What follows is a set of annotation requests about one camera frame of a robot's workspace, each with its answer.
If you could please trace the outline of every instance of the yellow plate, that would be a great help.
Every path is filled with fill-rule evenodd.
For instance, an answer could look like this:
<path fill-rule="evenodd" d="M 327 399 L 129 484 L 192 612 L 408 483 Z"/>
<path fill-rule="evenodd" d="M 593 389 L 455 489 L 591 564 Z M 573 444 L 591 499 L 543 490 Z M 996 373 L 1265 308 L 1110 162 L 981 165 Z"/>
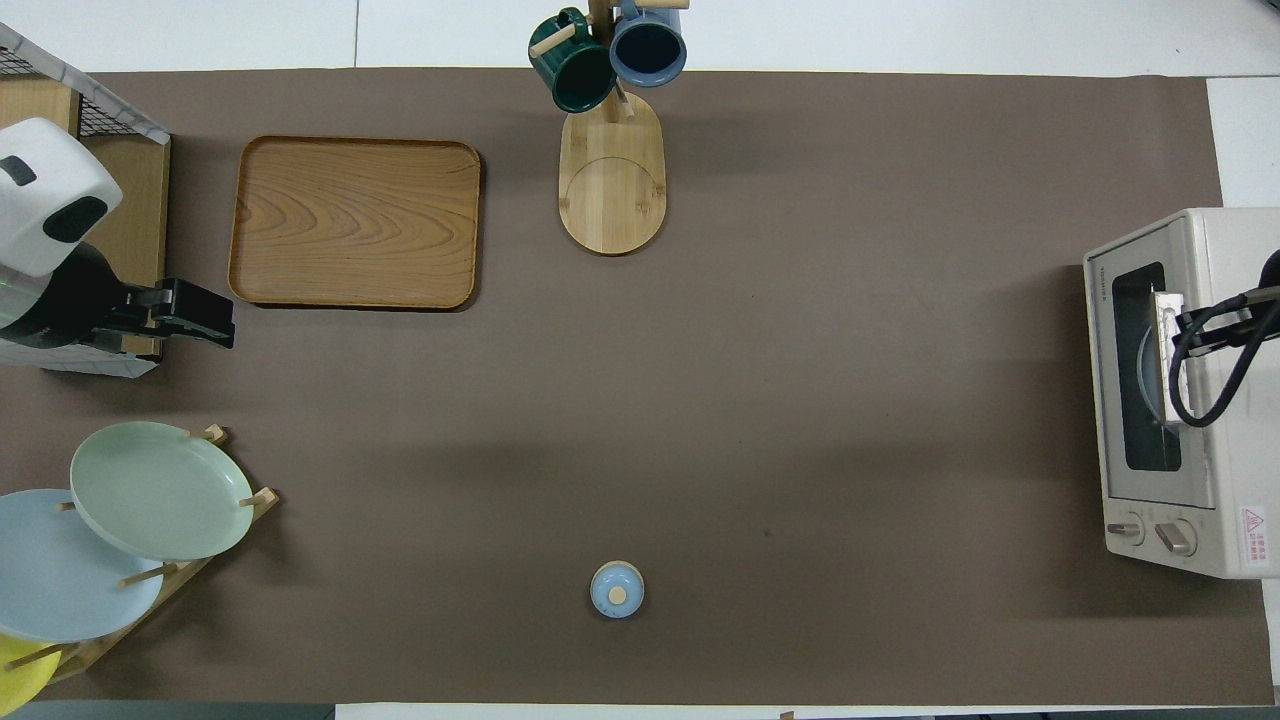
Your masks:
<path fill-rule="evenodd" d="M 27 701 L 36 697 L 36 693 L 54 676 L 54 670 L 58 670 L 58 662 L 63 656 L 61 652 L 46 655 L 22 667 L 4 669 L 10 660 L 24 657 L 44 647 L 49 647 L 49 643 L 33 643 L 0 635 L 0 717 L 27 705 Z"/>

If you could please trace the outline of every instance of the blue lid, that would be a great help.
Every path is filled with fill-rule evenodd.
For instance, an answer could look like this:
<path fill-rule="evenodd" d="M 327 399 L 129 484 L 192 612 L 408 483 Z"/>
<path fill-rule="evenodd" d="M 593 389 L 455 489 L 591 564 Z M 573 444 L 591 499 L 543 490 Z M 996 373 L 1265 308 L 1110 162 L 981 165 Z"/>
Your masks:
<path fill-rule="evenodd" d="M 613 560 L 591 578 L 591 605 L 605 618 L 630 618 L 644 602 L 644 578 L 635 565 Z"/>

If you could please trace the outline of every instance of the wooden tray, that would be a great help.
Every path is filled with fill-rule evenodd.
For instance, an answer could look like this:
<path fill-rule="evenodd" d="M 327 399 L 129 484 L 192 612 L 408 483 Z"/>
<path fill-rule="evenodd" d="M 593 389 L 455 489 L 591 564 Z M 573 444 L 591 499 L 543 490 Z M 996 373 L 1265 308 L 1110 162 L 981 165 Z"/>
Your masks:
<path fill-rule="evenodd" d="M 259 137 L 227 279 L 264 305 L 451 309 L 475 286 L 480 155 L 462 142 Z"/>

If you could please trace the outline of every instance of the blue mug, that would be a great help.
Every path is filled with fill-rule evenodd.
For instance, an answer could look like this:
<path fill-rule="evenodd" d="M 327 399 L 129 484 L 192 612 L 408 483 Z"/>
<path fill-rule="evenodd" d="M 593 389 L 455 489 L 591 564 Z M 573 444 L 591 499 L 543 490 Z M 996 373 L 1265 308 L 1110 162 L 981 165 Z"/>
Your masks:
<path fill-rule="evenodd" d="M 622 0 L 622 18 L 613 29 L 609 61 L 618 78 L 636 87 L 658 87 L 685 69 L 680 10 L 637 9 Z"/>

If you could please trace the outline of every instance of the oven knob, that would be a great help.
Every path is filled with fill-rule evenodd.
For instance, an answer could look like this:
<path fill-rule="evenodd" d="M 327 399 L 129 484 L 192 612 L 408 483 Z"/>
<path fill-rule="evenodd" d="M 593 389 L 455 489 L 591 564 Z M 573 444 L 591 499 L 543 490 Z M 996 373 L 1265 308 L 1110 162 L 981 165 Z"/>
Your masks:
<path fill-rule="evenodd" d="M 1121 523 L 1107 523 L 1107 533 L 1125 538 L 1129 544 L 1142 544 L 1147 539 L 1147 528 L 1135 512 L 1125 512 Z"/>
<path fill-rule="evenodd" d="M 1160 523 L 1156 525 L 1156 536 L 1174 555 L 1187 557 L 1196 552 L 1196 528 L 1187 520 Z"/>

